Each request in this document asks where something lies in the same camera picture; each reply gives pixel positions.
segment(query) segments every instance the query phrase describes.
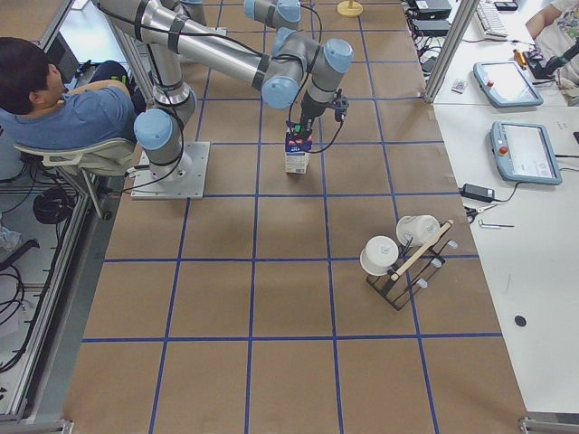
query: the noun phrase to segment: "white chair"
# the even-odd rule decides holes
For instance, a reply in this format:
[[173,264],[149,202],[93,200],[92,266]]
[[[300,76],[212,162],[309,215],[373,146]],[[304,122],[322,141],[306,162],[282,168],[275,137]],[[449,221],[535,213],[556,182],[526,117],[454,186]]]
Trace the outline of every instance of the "white chair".
[[[61,175],[74,188],[88,193],[95,211],[101,219],[108,219],[109,213],[103,213],[96,193],[93,175],[123,176],[131,167],[135,144],[125,138],[112,138],[92,146],[73,149],[40,149],[21,144],[14,147],[26,154],[43,157],[43,165],[61,169]],[[77,182],[76,176],[82,176],[86,189]]]

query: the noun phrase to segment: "tools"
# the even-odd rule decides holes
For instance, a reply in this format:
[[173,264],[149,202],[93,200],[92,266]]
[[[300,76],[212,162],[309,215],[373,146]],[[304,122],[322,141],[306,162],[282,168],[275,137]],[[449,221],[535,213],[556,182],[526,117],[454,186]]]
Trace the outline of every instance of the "tools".
[[[472,224],[477,217],[477,215],[490,210],[498,206],[498,203],[493,205],[487,206],[480,206],[479,208],[470,208],[469,206],[465,206],[464,210],[467,212],[467,221],[469,224]],[[485,223],[482,219],[479,219],[479,226],[483,229],[501,229],[501,228],[514,228],[515,226],[512,224],[495,224],[495,223]]]
[[514,228],[514,224],[491,224],[485,223],[482,219],[479,219],[479,226],[484,229],[501,229],[501,228]]
[[497,206],[497,205],[494,204],[494,205],[480,206],[479,208],[470,208],[469,206],[465,206],[464,211],[467,212],[467,221],[469,222],[469,224],[472,224],[474,222],[474,219],[477,217],[477,215],[479,215],[487,210],[490,210],[491,208],[494,208],[495,206]]
[[520,52],[519,50],[517,49],[513,50],[513,59],[515,60],[516,63],[518,63],[518,66],[520,66],[523,70],[527,68],[528,66],[527,60],[525,59],[523,53]]

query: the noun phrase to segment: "black hair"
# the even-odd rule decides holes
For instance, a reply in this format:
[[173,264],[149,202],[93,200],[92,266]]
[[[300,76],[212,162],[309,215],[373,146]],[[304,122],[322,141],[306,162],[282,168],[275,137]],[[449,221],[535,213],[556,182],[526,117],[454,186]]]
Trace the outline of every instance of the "black hair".
[[33,43],[0,38],[0,108],[15,115],[33,111],[30,92],[48,89],[49,64],[46,53]]

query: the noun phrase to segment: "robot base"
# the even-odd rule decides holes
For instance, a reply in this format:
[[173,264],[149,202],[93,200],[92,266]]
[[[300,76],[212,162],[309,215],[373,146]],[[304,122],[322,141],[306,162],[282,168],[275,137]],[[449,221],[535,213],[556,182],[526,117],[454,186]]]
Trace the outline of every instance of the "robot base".
[[[185,150],[193,161],[193,169],[183,179],[173,183],[154,183],[132,190],[131,196],[135,200],[161,199],[201,199],[205,187],[205,173],[209,161],[209,142],[185,142]],[[148,157],[143,152],[140,165],[148,165]],[[155,181],[149,170],[137,172],[135,185],[142,185]]]

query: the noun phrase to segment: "yellow object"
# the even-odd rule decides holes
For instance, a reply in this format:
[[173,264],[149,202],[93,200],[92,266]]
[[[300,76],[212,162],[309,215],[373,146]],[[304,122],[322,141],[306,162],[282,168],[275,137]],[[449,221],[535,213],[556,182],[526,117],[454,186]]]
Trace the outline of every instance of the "yellow object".
[[347,0],[337,5],[337,12],[342,16],[354,17],[364,12],[364,8],[354,0]]
[[527,68],[527,60],[522,52],[519,50],[513,50],[513,59],[518,63],[518,65],[525,70]]

